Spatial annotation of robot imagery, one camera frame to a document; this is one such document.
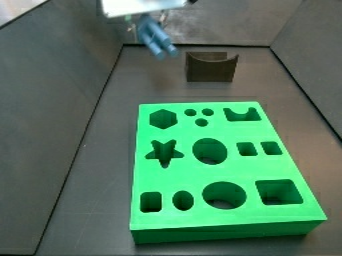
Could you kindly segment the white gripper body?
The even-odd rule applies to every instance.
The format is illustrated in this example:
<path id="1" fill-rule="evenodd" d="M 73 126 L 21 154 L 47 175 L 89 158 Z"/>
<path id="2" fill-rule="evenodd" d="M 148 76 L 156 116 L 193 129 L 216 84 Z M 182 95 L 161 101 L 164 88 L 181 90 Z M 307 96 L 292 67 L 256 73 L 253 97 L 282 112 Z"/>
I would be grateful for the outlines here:
<path id="1" fill-rule="evenodd" d="M 190 0 L 101 0 L 109 18 L 184 8 Z"/>

